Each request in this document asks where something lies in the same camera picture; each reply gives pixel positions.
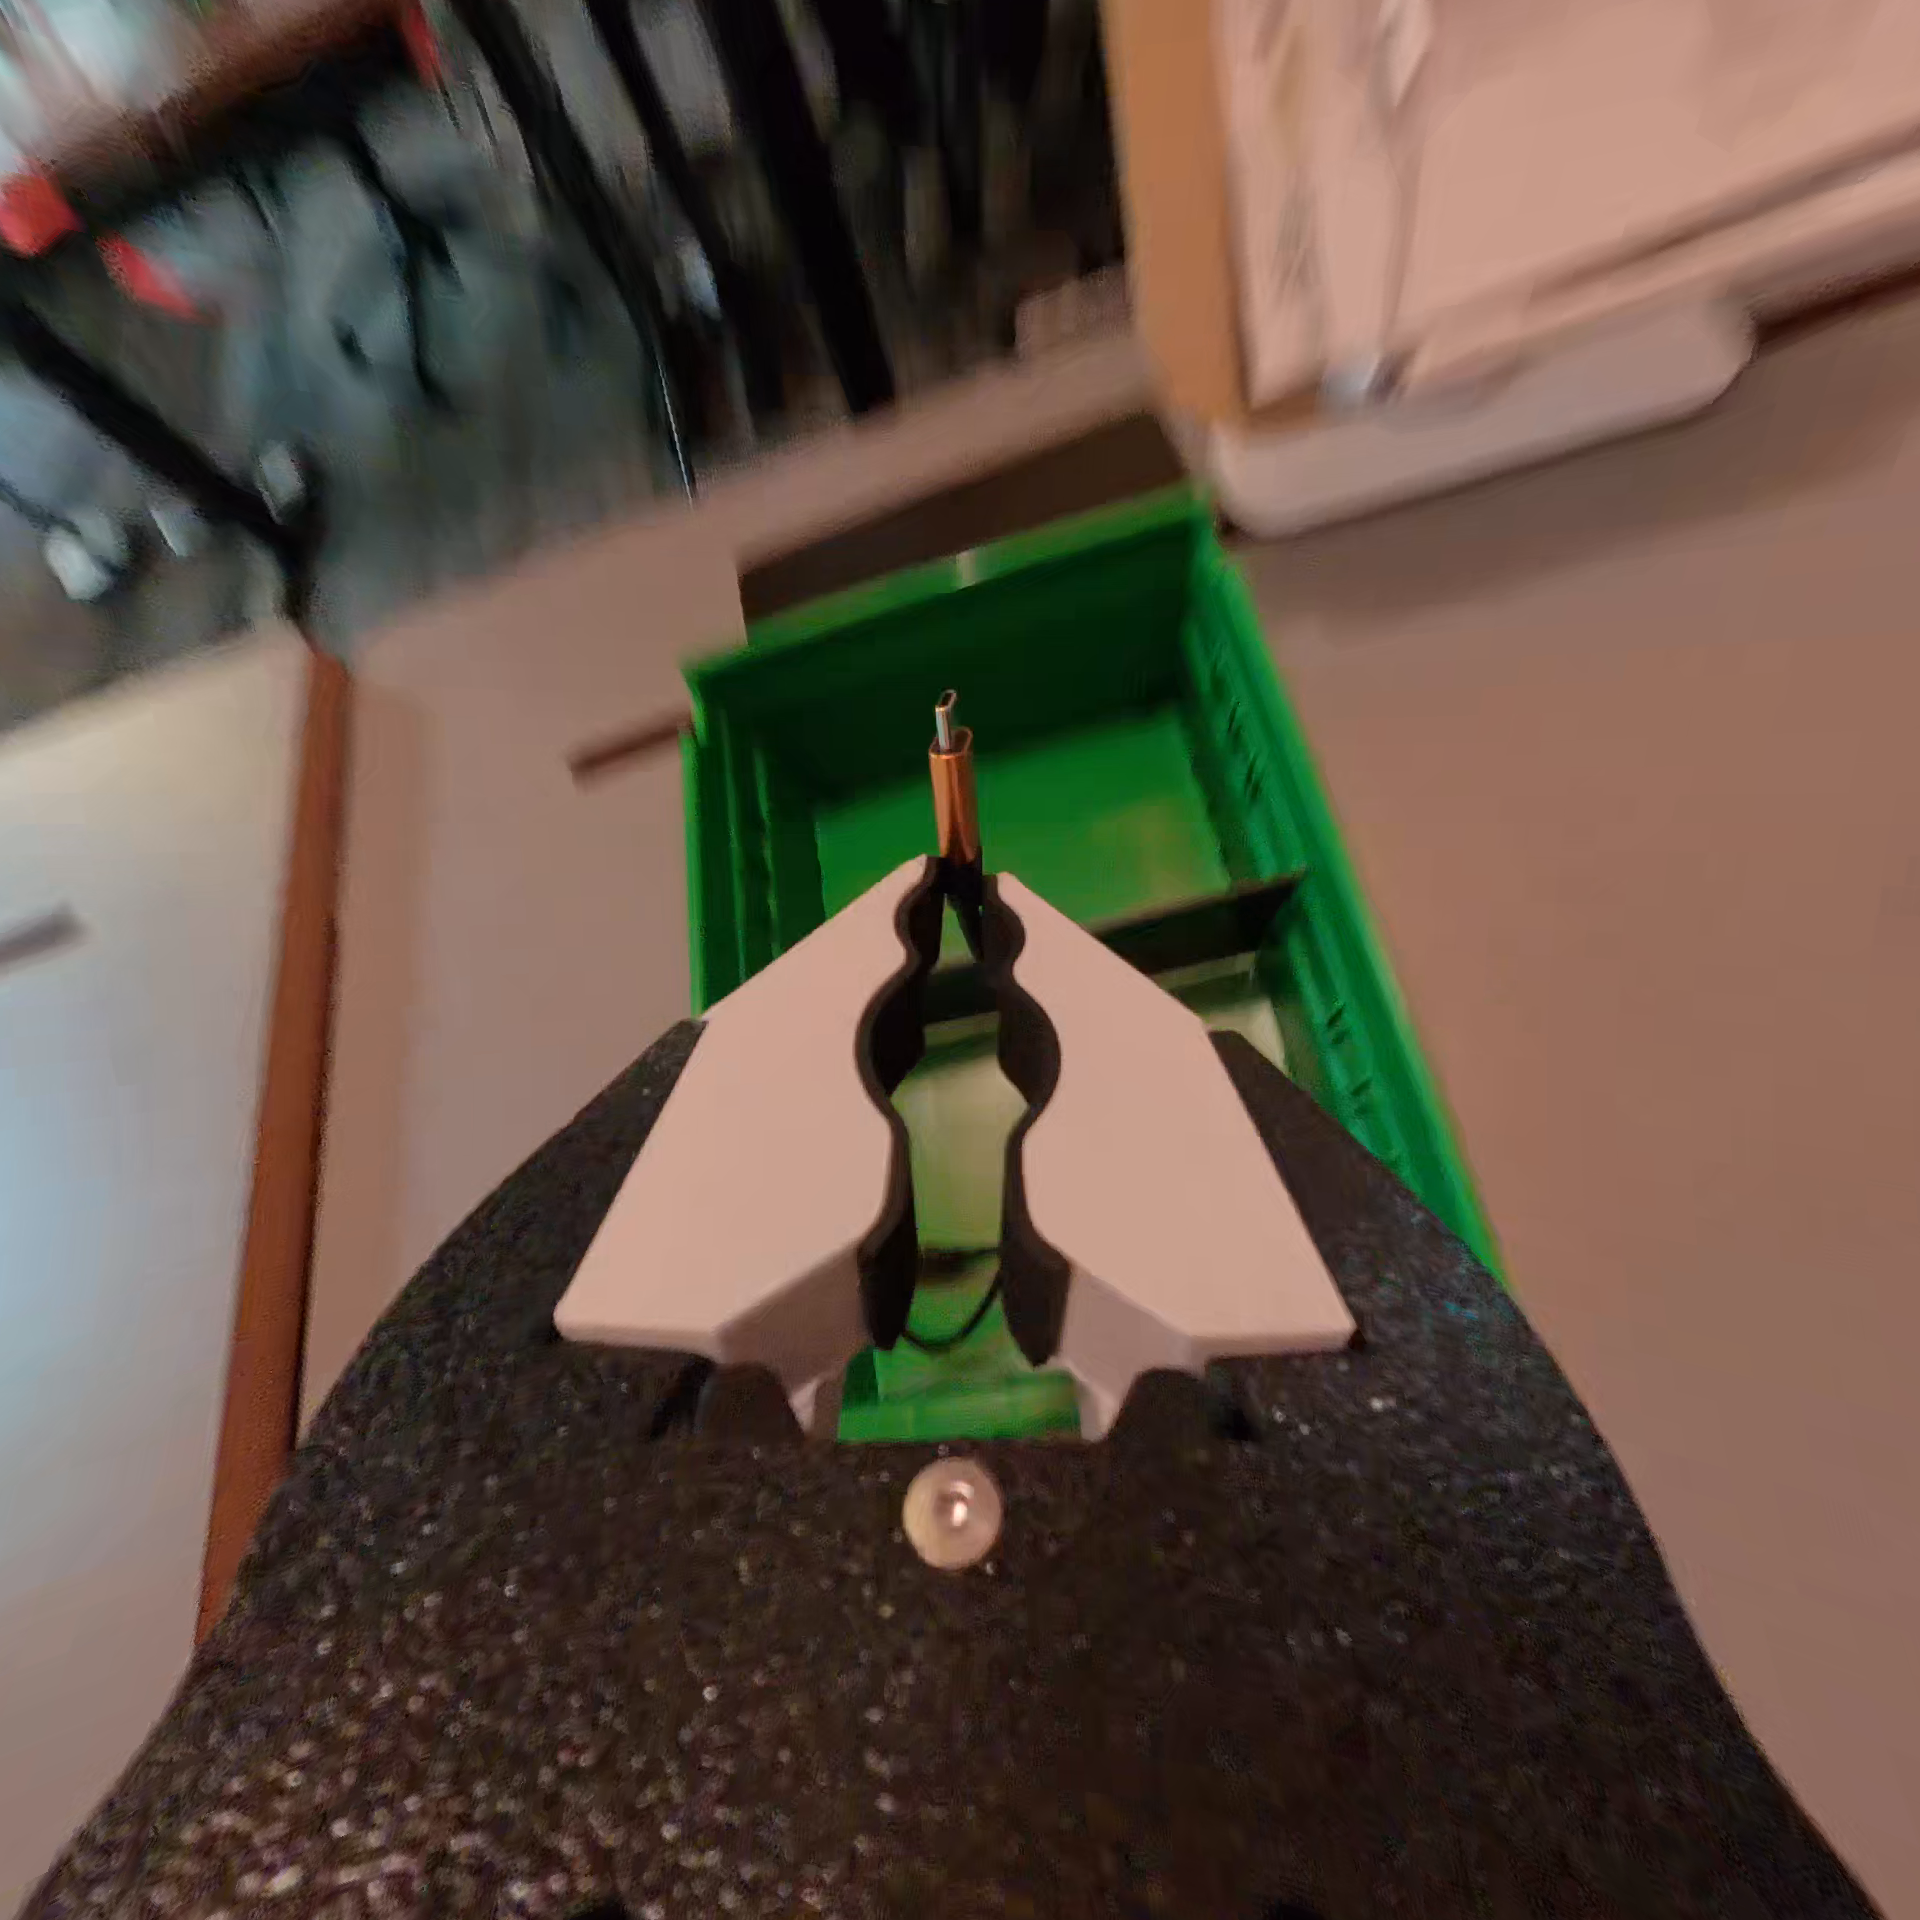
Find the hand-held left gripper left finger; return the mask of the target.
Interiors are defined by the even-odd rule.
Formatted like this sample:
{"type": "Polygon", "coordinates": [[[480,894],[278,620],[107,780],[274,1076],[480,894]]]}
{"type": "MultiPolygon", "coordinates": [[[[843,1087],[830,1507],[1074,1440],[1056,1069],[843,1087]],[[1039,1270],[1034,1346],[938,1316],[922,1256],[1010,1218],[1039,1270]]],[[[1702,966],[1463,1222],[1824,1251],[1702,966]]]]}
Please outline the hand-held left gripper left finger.
{"type": "Polygon", "coordinates": [[[879,1226],[895,1114],[856,1036],[918,954],[900,911],[938,895],[914,855],[723,997],[556,1307],[565,1341],[758,1367],[830,1436],[878,1334],[856,1251],[879,1226]]]}

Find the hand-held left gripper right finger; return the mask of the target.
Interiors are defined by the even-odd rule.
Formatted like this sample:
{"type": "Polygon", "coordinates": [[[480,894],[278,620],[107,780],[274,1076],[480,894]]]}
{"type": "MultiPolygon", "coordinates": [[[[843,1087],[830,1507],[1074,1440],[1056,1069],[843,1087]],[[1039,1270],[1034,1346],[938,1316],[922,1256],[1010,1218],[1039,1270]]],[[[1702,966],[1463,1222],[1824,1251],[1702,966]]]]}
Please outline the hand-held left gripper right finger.
{"type": "Polygon", "coordinates": [[[1140,1375],[1339,1354],[1358,1334],[1229,1062],[1264,1068],[1010,872],[987,880],[998,1068],[1023,1096],[998,1295],[1106,1437],[1140,1375]]]}

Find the printed exercise sheet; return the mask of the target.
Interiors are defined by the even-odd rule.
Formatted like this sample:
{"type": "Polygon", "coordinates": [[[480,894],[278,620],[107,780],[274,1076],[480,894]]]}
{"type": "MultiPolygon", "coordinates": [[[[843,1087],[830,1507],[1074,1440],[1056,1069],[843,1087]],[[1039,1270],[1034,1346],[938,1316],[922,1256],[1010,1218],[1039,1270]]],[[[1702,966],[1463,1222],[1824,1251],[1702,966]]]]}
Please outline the printed exercise sheet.
{"type": "Polygon", "coordinates": [[[1426,383],[1916,160],[1916,5],[1213,5],[1245,405],[1426,383]]]}

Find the white cardboard box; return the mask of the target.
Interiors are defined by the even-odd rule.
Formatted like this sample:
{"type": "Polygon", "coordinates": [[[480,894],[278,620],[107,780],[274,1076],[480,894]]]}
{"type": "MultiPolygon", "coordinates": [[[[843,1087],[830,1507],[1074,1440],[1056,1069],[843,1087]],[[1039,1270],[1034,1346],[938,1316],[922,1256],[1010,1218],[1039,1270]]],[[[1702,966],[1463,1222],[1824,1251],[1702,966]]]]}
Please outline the white cardboard box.
{"type": "Polygon", "coordinates": [[[1299,538],[1700,413],[1759,326],[1916,269],[1917,160],[1834,189],[1751,253],[1700,250],[1619,304],[1539,324],[1426,383],[1240,383],[1213,5],[1103,5],[1127,269],[1159,407],[1244,532],[1299,538]]]}

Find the green plastic bin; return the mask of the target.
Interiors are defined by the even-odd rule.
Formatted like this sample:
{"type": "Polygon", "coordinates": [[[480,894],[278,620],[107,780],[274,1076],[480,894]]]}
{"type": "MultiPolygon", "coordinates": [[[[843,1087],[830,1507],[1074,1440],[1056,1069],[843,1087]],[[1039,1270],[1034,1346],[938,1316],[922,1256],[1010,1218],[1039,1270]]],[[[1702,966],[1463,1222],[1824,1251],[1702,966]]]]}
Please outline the green plastic bin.
{"type": "MultiPolygon", "coordinates": [[[[1213,1032],[1279,1068],[1479,1256],[1464,1152],[1211,515],[1175,492],[898,572],[685,670],[692,1010],[938,848],[927,756],[979,752],[1010,872],[1213,1032]]],[[[1079,1431],[1071,1381],[1002,1306],[1002,1182],[1023,1096],[987,963],[949,928],[925,1054],[893,1095],[922,1284],[860,1351],[851,1443],[1079,1431]]]]}

